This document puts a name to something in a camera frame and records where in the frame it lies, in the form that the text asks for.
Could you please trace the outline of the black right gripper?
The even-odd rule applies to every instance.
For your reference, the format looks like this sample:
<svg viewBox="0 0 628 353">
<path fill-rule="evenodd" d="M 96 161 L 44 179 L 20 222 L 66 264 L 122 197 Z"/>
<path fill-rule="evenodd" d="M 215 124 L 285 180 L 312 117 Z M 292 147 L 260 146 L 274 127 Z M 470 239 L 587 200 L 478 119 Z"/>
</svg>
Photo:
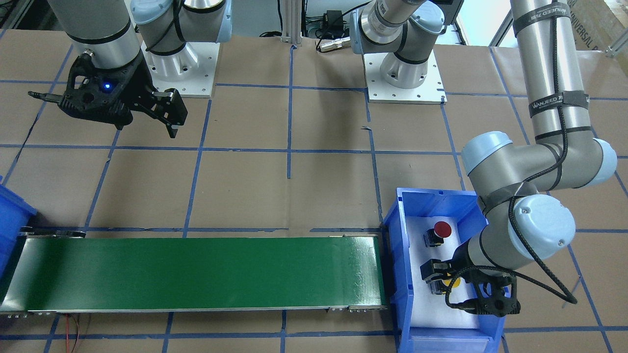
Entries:
<svg viewBox="0 0 628 353">
<path fill-rule="evenodd" d="M 186 105 L 177 89 L 155 91 L 143 54 L 116 69 L 97 68 L 95 58 L 86 51 L 76 58 L 63 94 L 28 94 L 56 103 L 72 118 L 112 124 L 118 130 L 132 123 L 132 110 L 144 112 L 162 122 L 170 138 L 177 136 L 188 116 Z"/>
</svg>

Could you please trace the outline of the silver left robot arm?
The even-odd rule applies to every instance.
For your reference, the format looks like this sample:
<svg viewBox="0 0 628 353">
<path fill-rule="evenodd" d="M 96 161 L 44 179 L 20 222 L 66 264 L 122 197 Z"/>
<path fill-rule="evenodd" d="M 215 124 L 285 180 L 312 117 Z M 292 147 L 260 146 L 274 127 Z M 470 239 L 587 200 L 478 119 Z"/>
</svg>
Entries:
<svg viewBox="0 0 628 353">
<path fill-rule="evenodd" d="M 491 131 L 463 147 L 464 168 L 488 224 L 451 259 L 421 266 L 426 283 L 447 281 L 448 307 L 497 317 L 520 312 L 519 278 L 577 302 L 545 264 L 575 236 L 572 213 L 548 192 L 603 183 L 617 167 L 614 149 L 592 133 L 568 3 L 510 4 L 535 143 L 514 145 L 504 132 Z"/>
</svg>

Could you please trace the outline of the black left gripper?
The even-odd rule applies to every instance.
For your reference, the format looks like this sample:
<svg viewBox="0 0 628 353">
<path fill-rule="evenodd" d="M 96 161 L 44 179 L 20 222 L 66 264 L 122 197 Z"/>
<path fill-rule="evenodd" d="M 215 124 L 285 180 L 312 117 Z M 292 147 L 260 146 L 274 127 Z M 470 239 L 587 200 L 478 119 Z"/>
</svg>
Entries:
<svg viewBox="0 0 628 353">
<path fill-rule="evenodd" d="M 473 286 L 477 297 L 461 303 L 450 303 L 449 295 L 453 284 L 460 277 Z M 429 281 L 436 278 L 451 279 L 445 290 L 445 303 L 449 308 L 463 310 L 473 315 L 496 317 L 520 313 L 521 304 L 516 297 L 516 274 L 512 270 L 473 265 L 454 271 L 449 260 L 428 260 L 423 263 L 421 279 Z"/>
</svg>

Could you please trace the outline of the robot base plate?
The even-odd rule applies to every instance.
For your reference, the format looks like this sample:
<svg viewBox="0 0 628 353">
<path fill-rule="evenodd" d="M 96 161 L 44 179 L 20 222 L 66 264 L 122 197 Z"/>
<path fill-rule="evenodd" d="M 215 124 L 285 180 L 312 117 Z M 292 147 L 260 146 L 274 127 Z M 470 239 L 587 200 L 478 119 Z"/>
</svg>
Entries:
<svg viewBox="0 0 628 353">
<path fill-rule="evenodd" d="M 160 91 L 177 89 L 183 98 L 210 99 L 220 47 L 220 43 L 188 42 L 169 56 L 144 51 L 153 85 Z"/>
<path fill-rule="evenodd" d="M 394 53 L 363 54 L 368 100 L 372 103 L 446 103 L 434 52 L 426 62 L 401 62 Z"/>
</svg>

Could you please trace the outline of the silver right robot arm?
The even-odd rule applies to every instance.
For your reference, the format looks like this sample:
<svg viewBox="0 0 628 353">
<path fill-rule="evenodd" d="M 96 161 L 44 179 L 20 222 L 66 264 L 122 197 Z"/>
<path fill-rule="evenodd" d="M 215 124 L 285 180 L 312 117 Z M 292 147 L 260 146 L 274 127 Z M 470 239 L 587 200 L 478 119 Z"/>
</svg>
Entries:
<svg viewBox="0 0 628 353">
<path fill-rule="evenodd" d="M 230 0 L 51 0 L 77 47 L 61 95 L 29 92 L 76 119 L 132 123 L 133 111 L 185 124 L 184 97 L 209 97 L 220 43 L 233 34 Z"/>
</svg>

